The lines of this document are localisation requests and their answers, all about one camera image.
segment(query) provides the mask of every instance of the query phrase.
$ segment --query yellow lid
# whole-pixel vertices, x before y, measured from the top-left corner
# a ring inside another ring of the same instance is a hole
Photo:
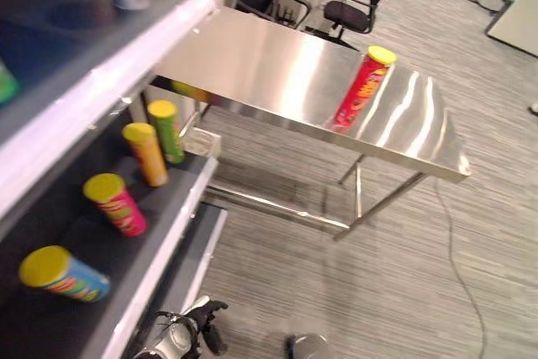
[[[86,198],[93,202],[108,202],[118,196],[124,188],[125,182],[122,177],[105,172],[87,180],[82,191]]]
[[[142,122],[125,125],[121,131],[124,138],[133,143],[144,143],[149,138],[156,136],[155,133],[155,128]]]
[[[71,254],[59,245],[49,245],[30,253],[18,268],[18,278],[26,286],[39,288],[66,273]]]
[[[166,100],[157,100],[148,105],[148,112],[156,118],[169,118],[176,114],[176,106]]]
[[[396,54],[394,52],[377,45],[368,47],[368,56],[379,63],[383,63],[385,66],[396,61]]]

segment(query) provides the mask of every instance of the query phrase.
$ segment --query orange pringles can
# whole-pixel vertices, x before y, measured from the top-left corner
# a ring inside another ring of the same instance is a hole
[[[369,46],[355,81],[335,115],[335,122],[344,127],[353,125],[357,115],[375,94],[379,84],[396,61],[396,55],[381,46]]]
[[[168,173],[155,128],[149,124],[135,122],[125,125],[122,135],[129,142],[147,183],[152,187],[166,184]]]

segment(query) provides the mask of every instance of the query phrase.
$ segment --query pringles can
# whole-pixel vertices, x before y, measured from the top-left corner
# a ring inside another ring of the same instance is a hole
[[[43,288],[86,303],[104,298],[109,289],[107,277],[59,245],[49,245],[26,256],[18,268],[18,277],[31,288]]]
[[[168,173],[159,149],[155,128],[149,124],[135,122],[125,125],[122,135],[133,149],[147,183],[152,187],[166,184]]]
[[[351,85],[344,101],[335,115],[338,125],[350,127],[367,104],[387,74],[388,68],[396,61],[396,55],[381,46],[369,46],[361,68]]]
[[[176,106],[166,100],[157,100],[148,105],[153,126],[157,129],[162,152],[166,161],[177,164],[185,159],[182,140],[179,139],[181,126],[177,117]]]
[[[144,216],[129,195],[122,177],[97,174],[86,181],[83,192],[124,235],[132,237],[144,233]]]

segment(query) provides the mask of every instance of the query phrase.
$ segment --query can label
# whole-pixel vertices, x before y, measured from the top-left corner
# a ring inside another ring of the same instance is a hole
[[[179,137],[181,126],[177,122],[176,115],[159,119],[154,117],[154,121],[166,161],[172,164],[181,163],[185,159],[185,154]]]
[[[145,219],[127,190],[97,206],[124,235],[139,235],[145,230]]]
[[[157,143],[156,136],[143,144],[130,142],[134,155],[140,164],[140,169],[145,180],[152,187],[160,187],[168,181],[165,162],[162,160],[161,150]]]
[[[88,265],[71,258],[66,274],[44,288],[83,302],[95,302],[107,294],[109,280]]]
[[[364,57],[356,79],[351,85],[344,101],[335,115],[338,125],[350,127],[357,115],[366,106],[368,100],[375,94],[379,83],[387,75],[388,68],[368,55]]]

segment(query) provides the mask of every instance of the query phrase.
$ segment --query green pringles can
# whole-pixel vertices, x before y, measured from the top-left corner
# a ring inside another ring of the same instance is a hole
[[[182,140],[179,138],[181,126],[177,117],[176,106],[166,100],[157,100],[148,105],[152,124],[157,129],[159,141],[165,160],[177,164],[185,158]]]

